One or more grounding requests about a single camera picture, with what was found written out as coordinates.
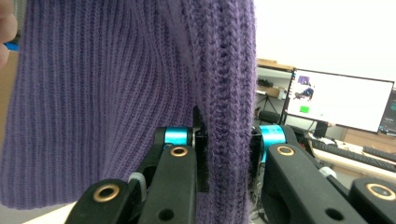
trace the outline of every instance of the cable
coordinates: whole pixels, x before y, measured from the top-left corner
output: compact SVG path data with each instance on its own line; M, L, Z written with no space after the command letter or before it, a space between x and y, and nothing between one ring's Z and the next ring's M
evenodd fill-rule
M252 209L249 213L248 216L248 220L249 220L249 224L253 224L253 223L268 223L268 221L265 221L264 219L262 219L261 214L265 214L264 209L262 208L262 204L261 204L261 197L262 197L262 181L263 181L263 174L265 173L265 163L262 162L260 165L260 170L259 170L259 174L258 174L258 178L256 178L256 185L255 185L255 189L253 191L253 206Z
M131 180L133 179L137 180L140 184L140 190L141 190L142 202L143 202L148 197L146 178L141 173L133 172L128 178L128 183L131 182Z
M312 120L312 123L311 123L311 125L309 125L309 128L306 130L307 132L309 132L309 130L312 128L312 125L314 125L314 120Z

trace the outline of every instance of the electronic equipment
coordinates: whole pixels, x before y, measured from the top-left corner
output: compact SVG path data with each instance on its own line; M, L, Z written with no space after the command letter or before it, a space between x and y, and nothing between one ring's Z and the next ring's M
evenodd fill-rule
M282 111L317 121L314 136L323 137L328 123L377 133L393 81L295 69Z
M191 128L158 128L128 183L105 179L91 185L65 223L194 223L197 192L209 188L207 132L196 115ZM251 136L250 179L255 183L264 165L260 200L269 223L396 222L389 209L396 206L396 187L389 182L363 179L348 191L302 149L291 127L255 126Z
M345 150L345 149L342 149L342 148L339 148L336 146L327 145L327 144L325 144L319 140L316 140L316 139L311 139L311 143L312 143L313 148L317 148L317 149L332 153L337 156L342 156L342 157L351 159L353 161L359 161L359 162L362 162L362 163L365 163L368 165L372 165L372 166L381 168L383 170L396 172L396 167L393 164L388 163L386 161L376 160L374 158L367 157L367 156L361 155L361 154L353 152L353 151Z
M373 147L363 147L363 152L378 158L396 162L396 154L391 154Z
M393 89L390 94L379 131L396 137L396 89Z

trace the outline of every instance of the sweater sleeve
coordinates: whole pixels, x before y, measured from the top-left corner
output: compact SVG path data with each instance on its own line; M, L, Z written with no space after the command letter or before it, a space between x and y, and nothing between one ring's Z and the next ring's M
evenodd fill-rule
M208 223L248 223L249 142L256 80L252 1L164 1L208 131Z
M248 222L252 1L27 2L0 164L0 202L30 209L126 180L157 127L206 123L201 223Z

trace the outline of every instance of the desk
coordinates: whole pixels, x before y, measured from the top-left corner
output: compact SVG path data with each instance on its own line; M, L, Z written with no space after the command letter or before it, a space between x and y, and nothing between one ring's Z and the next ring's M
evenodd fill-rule
M76 203L70 203L65 207L56 209L41 217L36 217L30 221L24 222L23 224L64 224L75 204Z
M336 142L338 147L340 148L362 154L361 146L345 143L342 141L336 141ZM396 184L396 173L383 170L378 167L368 165L359 161L353 161L345 157L337 156L332 153L313 148L312 146L311 148L315 158L319 161L324 161L325 163L326 162L329 163L335 172L338 171L345 175L349 175L353 179L370 176L370 177L380 178Z

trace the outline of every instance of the brass bolt hole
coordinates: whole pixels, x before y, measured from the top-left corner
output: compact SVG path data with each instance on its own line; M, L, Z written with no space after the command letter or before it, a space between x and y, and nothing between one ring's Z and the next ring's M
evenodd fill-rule
M184 147L175 147L175 148L172 148L171 155L175 156L175 157L183 157L183 156L187 155L187 152L189 152L189 151Z
M337 210L333 209L333 208L328 208L326 209L326 214L327 216L329 216L330 218L337 220L337 221L341 221L344 219L343 214L341 214L340 212L338 212Z
M99 203L105 203L113 200L119 193L119 186L115 184L106 184L95 191L93 199Z
M294 150L289 147L278 147L276 150L279 154L284 156L291 156L294 154Z
M387 200L394 201L396 200L396 194L393 190L379 184L368 184L366 188L372 193L375 197Z
M161 221L169 221L175 216L174 212L171 209L165 208L160 211L158 214L158 218Z

